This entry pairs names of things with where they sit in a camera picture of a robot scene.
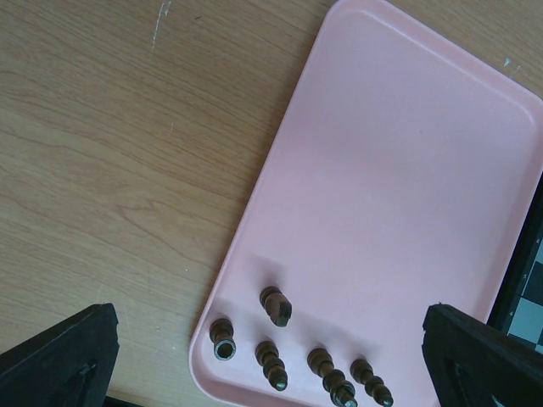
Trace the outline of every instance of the black square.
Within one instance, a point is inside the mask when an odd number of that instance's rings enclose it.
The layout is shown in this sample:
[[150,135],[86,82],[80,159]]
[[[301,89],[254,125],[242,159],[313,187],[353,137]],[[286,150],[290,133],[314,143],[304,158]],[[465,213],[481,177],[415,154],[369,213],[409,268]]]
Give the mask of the black square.
[[523,297],[530,301],[543,305],[543,264],[534,263],[532,274],[529,276],[528,283],[524,289]]
[[516,339],[517,341],[519,341],[520,343],[523,343],[524,345],[528,346],[531,349],[535,349],[535,343],[531,343],[530,341],[527,341],[526,339],[522,337],[518,337],[517,335],[513,335],[512,333],[510,333],[508,336],[512,337],[513,339]]

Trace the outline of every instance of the checkered board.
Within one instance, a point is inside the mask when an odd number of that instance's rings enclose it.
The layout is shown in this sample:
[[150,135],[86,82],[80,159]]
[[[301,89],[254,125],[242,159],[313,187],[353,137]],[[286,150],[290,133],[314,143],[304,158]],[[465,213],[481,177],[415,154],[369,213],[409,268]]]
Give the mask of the checkered board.
[[543,245],[537,239],[537,255],[524,272],[503,331],[509,337],[543,354]]

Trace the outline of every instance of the pink tray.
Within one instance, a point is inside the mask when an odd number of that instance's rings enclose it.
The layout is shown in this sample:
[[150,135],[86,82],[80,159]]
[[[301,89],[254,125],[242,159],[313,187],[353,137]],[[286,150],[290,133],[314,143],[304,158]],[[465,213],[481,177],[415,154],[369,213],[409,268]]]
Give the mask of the pink tray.
[[[435,406],[426,309],[488,317],[540,178],[542,117],[536,96],[399,9],[338,2],[194,333],[200,389],[238,405],[329,406],[306,364],[324,346],[348,377],[365,355],[395,404]],[[270,284],[293,304],[287,328],[260,307]],[[227,362],[209,339],[223,315],[238,345]],[[255,360],[266,338],[287,367],[282,393]]]

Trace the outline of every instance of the tabletop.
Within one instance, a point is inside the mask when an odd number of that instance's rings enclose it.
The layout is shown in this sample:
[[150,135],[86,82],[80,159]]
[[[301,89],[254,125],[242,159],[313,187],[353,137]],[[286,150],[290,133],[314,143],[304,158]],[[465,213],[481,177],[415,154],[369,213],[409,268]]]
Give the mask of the tabletop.
[[[0,352],[111,302],[109,395],[220,405],[188,343],[333,3],[0,4]],[[392,3],[543,96],[543,3]]]

